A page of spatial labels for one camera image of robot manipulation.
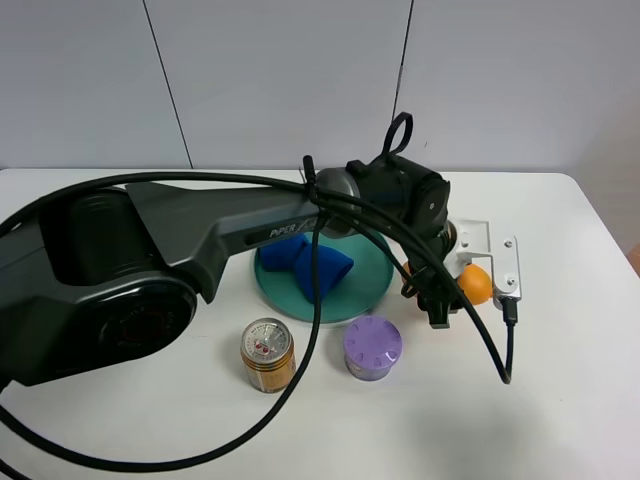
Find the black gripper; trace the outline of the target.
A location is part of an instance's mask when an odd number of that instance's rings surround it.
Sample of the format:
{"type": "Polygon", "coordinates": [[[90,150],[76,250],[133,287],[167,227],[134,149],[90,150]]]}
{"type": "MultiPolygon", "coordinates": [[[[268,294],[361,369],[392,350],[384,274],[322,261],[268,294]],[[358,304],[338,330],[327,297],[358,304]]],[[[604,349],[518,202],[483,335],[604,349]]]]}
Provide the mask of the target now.
{"type": "MultiPolygon", "coordinates": [[[[454,257],[447,260],[457,247],[456,228],[448,220],[433,223],[429,220],[414,220],[410,223],[413,232],[430,248],[444,265],[453,266],[452,276],[458,279],[466,262],[454,257]]],[[[414,276],[411,287],[403,288],[403,295],[413,290],[417,295],[418,308],[428,314],[433,329],[448,329],[449,314],[464,308],[461,297],[443,280],[442,276],[412,250],[404,248],[408,260],[408,272],[414,276]]]]}

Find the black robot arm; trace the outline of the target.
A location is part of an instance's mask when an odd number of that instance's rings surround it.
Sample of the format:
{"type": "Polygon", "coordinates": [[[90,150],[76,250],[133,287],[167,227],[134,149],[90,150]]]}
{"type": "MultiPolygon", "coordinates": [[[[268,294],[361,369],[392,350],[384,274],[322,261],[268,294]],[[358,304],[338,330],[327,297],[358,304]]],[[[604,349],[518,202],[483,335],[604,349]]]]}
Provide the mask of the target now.
{"type": "Polygon", "coordinates": [[[48,194],[1,226],[1,376],[38,385],[139,359],[173,342],[196,302],[211,302],[233,255],[360,223],[395,235],[433,324],[459,303],[444,269],[453,248],[449,183],[398,155],[351,161],[296,184],[218,174],[215,190],[181,172],[117,175],[48,194]]]}

